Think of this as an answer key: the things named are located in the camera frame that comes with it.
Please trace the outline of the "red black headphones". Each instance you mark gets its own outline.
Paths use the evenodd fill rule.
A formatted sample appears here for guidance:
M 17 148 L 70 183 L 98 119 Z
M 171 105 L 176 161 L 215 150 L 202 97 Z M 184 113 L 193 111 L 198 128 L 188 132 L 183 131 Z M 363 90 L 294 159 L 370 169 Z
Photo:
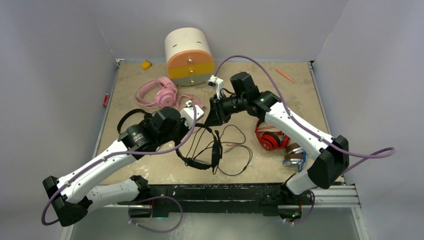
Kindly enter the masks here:
M 255 136 L 260 145 L 267 151 L 285 149 L 291 142 L 291 138 L 282 131 L 267 131 L 274 126 L 260 127 L 264 123 L 263 120 L 258 120 L 255 125 Z

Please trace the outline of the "brown leather silver headphones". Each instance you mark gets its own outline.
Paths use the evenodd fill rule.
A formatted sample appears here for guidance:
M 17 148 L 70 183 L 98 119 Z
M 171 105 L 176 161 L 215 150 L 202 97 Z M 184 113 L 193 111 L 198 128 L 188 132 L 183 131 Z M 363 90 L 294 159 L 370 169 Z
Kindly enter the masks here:
M 299 153 L 299 152 L 306 152 L 306 151 L 297 143 L 290 144 L 286 147 L 286 155 Z

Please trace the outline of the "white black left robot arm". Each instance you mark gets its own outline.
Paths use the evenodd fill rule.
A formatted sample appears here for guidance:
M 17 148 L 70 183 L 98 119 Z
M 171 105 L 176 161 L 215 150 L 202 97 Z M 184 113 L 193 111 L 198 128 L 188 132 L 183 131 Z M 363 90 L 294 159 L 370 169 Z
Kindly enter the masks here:
M 144 156 L 178 150 L 204 116 L 204 111 L 191 102 L 181 110 L 165 107 L 155 113 L 142 109 L 139 112 L 144 114 L 143 120 L 119 133 L 117 139 L 92 160 L 67 175 L 48 176 L 42 181 L 48 196 L 41 214 L 44 226 L 59 223 L 68 227 L 89 212 L 110 204 L 146 203 L 150 189 L 141 176 L 111 185 L 101 185 L 101 182 Z

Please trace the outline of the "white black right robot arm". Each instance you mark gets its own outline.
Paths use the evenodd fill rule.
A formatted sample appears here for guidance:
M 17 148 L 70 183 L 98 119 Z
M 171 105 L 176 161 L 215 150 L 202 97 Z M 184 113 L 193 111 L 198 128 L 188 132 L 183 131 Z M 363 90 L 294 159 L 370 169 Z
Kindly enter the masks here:
M 288 204 L 300 198 L 301 193 L 319 187 L 328 189 L 348 168 L 348 140 L 322 132 L 289 108 L 271 91 L 260 91 L 252 76 L 239 72 L 230 78 L 234 93 L 221 94 L 224 81 L 214 75 L 207 85 L 216 93 L 210 98 L 209 114 L 204 122 L 208 127 L 228 123 L 231 115 L 246 111 L 250 116 L 270 124 L 300 145 L 314 160 L 307 170 L 296 173 L 285 183 L 280 196 Z

